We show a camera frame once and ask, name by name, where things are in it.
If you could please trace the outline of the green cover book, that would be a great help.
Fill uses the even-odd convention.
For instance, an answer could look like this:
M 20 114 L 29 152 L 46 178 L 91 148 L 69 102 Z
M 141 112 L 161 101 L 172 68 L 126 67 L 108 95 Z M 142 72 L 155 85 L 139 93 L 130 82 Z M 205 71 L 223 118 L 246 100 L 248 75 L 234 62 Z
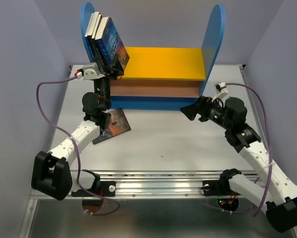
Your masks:
M 94 58 L 94 52 L 93 52 L 93 48 L 92 48 L 92 44 L 91 44 L 91 41 L 90 41 L 90 37 L 93 33 L 93 23 L 94 23 L 94 16 L 96 15 L 96 12 L 93 12 L 90 16 L 90 20 L 89 20 L 89 23 L 88 23 L 88 26 L 87 26 L 87 30 L 86 30 L 86 33 L 85 33 L 85 39 L 86 39 L 86 43 L 87 43 L 87 48 L 89 50 L 89 54 L 90 54 L 90 57 L 89 57 L 89 60 L 92 61 L 93 58 Z

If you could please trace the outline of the Jane Eyre blue book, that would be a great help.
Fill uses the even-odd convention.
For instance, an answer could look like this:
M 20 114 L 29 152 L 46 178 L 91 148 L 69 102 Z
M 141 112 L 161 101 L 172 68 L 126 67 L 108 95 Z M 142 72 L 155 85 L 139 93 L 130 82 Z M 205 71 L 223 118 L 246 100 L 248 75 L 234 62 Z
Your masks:
M 123 70 L 126 69 L 130 57 L 111 17 L 107 17 L 102 38 L 98 43 L 107 65 L 116 59 L 120 62 Z

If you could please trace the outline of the Three Days To See book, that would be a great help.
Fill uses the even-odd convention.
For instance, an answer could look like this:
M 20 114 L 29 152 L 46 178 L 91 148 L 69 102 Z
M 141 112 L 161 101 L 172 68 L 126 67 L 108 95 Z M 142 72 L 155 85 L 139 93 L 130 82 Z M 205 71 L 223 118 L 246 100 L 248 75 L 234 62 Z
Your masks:
M 101 51 L 101 49 L 99 47 L 98 41 L 102 38 L 104 28 L 105 28 L 105 25 L 106 25 L 106 21 L 107 21 L 107 17 L 102 16 L 101 21 L 98 24 L 96 35 L 95 35 L 95 38 L 94 38 L 95 54 L 96 54 L 96 56 L 98 58 L 99 63 L 103 63 L 104 65 L 105 65 L 105 59 L 104 59 L 104 57 L 102 55 L 102 51 Z

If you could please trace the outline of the A Tale Of Two Cities book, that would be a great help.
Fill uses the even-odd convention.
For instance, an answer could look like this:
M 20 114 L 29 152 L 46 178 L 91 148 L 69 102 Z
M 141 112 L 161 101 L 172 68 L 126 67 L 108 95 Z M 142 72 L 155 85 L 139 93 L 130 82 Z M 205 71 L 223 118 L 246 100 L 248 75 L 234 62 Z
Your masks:
M 131 130 L 129 122 L 122 108 L 117 108 L 109 112 L 111 115 L 108 127 L 92 141 L 93 145 L 111 139 Z

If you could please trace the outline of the Nineteen Eighty-Four book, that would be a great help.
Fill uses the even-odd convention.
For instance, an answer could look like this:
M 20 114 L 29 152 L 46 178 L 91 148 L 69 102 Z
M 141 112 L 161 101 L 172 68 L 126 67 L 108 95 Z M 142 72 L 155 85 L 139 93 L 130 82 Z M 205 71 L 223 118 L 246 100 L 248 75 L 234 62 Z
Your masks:
M 90 37 L 90 41 L 91 41 L 91 44 L 92 44 L 92 48 L 93 48 L 93 52 L 94 52 L 94 56 L 95 56 L 95 47 L 94 47 L 94 38 L 95 38 L 95 35 L 96 35 L 96 31 L 97 31 L 97 28 L 98 28 L 98 24 L 99 22 L 101 21 L 101 13 L 100 12 L 96 12 L 96 15 L 94 16 L 94 23 L 93 23 L 93 33 Z

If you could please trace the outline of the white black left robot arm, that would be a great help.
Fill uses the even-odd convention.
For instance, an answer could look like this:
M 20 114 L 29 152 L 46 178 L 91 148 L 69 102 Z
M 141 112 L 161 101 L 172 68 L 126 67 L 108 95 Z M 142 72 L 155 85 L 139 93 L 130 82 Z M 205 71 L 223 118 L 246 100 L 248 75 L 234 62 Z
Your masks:
M 80 185 L 80 176 L 73 179 L 70 167 L 74 161 L 81 162 L 80 153 L 86 146 L 99 136 L 109 125 L 112 107 L 111 81 L 124 75 L 118 60 L 113 60 L 101 73 L 97 63 L 85 64 L 78 69 L 73 77 L 61 80 L 60 83 L 72 80 L 93 81 L 94 90 L 82 97 L 82 111 L 85 116 L 81 123 L 69 133 L 53 124 L 45 114 L 45 121 L 67 135 L 66 139 L 48 152 L 39 152 L 34 159 L 31 187 L 56 200 L 63 200 L 73 191 L 73 183 Z

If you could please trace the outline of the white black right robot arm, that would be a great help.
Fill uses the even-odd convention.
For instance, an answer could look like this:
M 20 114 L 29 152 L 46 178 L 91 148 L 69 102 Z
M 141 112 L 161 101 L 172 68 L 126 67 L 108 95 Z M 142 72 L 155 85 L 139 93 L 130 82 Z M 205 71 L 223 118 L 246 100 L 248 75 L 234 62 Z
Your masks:
M 254 169 L 265 183 L 262 188 L 246 178 L 237 169 L 225 170 L 218 180 L 206 180 L 201 187 L 205 196 L 225 196 L 234 192 L 244 196 L 265 213 L 270 225 L 283 233 L 297 226 L 297 185 L 270 160 L 260 136 L 246 123 L 247 108 L 244 102 L 230 97 L 220 99 L 201 96 L 195 103 L 180 111 L 193 121 L 212 121 L 225 129 L 225 138 L 236 152 Z

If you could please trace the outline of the blue yellow wooden bookshelf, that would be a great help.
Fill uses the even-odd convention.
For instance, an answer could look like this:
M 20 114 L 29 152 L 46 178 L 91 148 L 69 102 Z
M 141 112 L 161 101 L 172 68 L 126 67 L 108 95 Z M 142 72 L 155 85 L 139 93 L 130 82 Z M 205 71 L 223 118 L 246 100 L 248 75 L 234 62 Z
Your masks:
M 88 58 L 85 33 L 92 3 L 81 8 L 81 36 Z M 200 48 L 125 47 L 130 57 L 124 75 L 111 81 L 111 108 L 177 111 L 201 96 L 223 41 L 225 10 L 214 6 Z

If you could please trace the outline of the aluminium mounting rail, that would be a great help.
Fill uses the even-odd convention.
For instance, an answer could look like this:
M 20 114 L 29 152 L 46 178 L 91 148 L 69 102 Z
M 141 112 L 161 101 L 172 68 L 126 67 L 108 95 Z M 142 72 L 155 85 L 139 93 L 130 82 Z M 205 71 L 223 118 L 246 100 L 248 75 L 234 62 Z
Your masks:
M 93 171 L 112 199 L 198 199 L 204 181 L 218 180 L 221 171 Z

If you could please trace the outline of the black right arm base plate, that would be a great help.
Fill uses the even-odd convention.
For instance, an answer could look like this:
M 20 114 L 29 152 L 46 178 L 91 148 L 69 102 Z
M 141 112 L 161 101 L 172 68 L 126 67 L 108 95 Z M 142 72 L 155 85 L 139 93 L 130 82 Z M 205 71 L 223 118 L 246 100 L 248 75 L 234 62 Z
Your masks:
M 230 189 L 228 182 L 219 180 L 203 181 L 200 192 L 204 196 L 231 196 L 235 194 L 235 192 Z

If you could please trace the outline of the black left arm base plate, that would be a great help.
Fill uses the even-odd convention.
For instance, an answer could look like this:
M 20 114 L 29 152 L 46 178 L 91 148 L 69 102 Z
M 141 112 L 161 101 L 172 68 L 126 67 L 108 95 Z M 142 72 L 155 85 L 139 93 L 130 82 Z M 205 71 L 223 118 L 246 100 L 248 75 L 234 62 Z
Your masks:
M 104 197 L 114 197 L 115 196 L 115 181 L 101 181 L 99 185 L 93 185 L 92 188 L 88 189 L 88 191 L 104 196 Z M 72 197 L 91 197 L 91 194 L 87 193 L 83 189 L 79 189 L 77 191 L 73 191 L 71 193 Z

